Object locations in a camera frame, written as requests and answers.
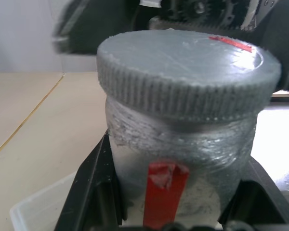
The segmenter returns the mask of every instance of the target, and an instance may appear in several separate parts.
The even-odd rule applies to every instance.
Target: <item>white plastic container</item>
[[[53,231],[76,172],[14,205],[10,210],[15,231]]]

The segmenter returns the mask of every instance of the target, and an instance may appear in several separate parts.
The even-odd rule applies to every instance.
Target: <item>black machine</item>
[[[133,30],[174,28],[218,34],[269,50],[283,67],[276,90],[289,90],[289,0],[162,0],[160,8],[139,3],[140,0],[73,0],[55,31],[57,51],[95,55],[107,37]],[[149,230],[119,227],[126,219],[125,209],[106,133],[79,167],[55,230]],[[289,231],[289,203],[261,165],[251,158],[219,222],[226,231]],[[169,224],[163,230],[186,229]]]

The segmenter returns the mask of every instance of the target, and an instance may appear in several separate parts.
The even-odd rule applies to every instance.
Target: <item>gray screw cap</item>
[[[106,39],[97,52],[106,94],[137,111],[185,121],[232,121],[258,114],[280,78],[279,61],[209,34],[135,31]]]

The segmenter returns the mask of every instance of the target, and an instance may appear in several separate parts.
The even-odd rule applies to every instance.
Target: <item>beige tabletop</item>
[[[78,169],[106,131],[104,106],[96,73],[0,74],[0,231],[12,206]],[[260,113],[252,155],[289,189],[289,105]]]

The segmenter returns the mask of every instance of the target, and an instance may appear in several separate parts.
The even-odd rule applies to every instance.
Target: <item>white wall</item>
[[[0,0],[0,72],[96,70],[95,58],[58,55],[52,32],[67,0]]]

